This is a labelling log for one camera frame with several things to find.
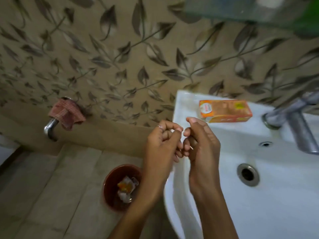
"orange box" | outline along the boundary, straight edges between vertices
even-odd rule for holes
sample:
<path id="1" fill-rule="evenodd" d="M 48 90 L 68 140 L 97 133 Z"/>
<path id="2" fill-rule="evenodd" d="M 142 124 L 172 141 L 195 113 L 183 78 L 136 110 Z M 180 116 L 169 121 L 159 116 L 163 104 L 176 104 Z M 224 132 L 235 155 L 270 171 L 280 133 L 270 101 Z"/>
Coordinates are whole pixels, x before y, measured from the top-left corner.
<path id="1" fill-rule="evenodd" d="M 246 122 L 253 116 L 245 100 L 203 100 L 199 110 L 206 122 Z"/>

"sink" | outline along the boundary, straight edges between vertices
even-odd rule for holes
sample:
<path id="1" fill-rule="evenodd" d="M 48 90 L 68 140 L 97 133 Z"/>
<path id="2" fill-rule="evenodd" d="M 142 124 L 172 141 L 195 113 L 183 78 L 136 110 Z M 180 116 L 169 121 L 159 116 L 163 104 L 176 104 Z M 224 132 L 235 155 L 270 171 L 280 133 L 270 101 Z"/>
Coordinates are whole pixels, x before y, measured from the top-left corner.
<path id="1" fill-rule="evenodd" d="M 210 99 L 226 98 L 178 91 L 173 121 L 187 128 L 185 119 L 197 117 L 199 100 Z M 299 151 L 288 126 L 273 131 L 263 125 L 261 116 L 273 107 L 248 104 L 253 113 L 249 121 L 209 124 L 221 142 L 221 188 L 239 238 L 319 238 L 319 157 Z M 305 118 L 318 135 L 319 116 Z M 257 186 L 247 186 L 237 176 L 243 163 L 258 171 Z M 181 159 L 164 189 L 165 209 L 180 239 L 203 238 L 189 169 L 188 158 Z"/>

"person's right hand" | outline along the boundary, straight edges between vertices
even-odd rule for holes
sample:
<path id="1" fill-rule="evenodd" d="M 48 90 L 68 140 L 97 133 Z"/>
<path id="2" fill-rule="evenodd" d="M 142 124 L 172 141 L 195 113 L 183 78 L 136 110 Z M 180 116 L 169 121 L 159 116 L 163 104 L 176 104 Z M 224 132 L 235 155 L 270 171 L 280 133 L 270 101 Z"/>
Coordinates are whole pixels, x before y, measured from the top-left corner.
<path id="1" fill-rule="evenodd" d="M 187 117 L 190 127 L 184 131 L 187 138 L 182 153 L 189 157 L 189 187 L 195 199 L 221 192 L 219 181 L 220 142 L 208 124 L 198 118 Z"/>

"red checkered cloth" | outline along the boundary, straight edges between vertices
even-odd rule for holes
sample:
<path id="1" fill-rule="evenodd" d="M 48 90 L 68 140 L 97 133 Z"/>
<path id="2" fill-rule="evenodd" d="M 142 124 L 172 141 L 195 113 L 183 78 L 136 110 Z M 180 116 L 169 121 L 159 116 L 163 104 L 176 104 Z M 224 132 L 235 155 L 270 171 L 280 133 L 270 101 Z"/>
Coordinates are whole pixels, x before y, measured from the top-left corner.
<path id="1" fill-rule="evenodd" d="M 81 124 L 86 120 L 78 105 L 70 99 L 59 99 L 49 112 L 49 116 L 61 122 L 67 131 L 72 130 L 73 124 Z"/>

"floor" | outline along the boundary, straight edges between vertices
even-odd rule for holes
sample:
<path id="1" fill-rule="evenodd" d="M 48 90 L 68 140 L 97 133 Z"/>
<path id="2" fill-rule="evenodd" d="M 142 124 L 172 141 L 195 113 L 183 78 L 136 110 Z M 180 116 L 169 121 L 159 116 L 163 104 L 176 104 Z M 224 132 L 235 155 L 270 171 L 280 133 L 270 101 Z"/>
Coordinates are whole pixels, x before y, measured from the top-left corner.
<path id="1" fill-rule="evenodd" d="M 142 160 L 78 145 L 65 145 L 58 157 L 23 153 L 0 176 L 0 238 L 106 239 L 121 214 L 103 204 L 102 184 L 125 163 Z M 177 239 L 162 200 L 140 238 Z"/>

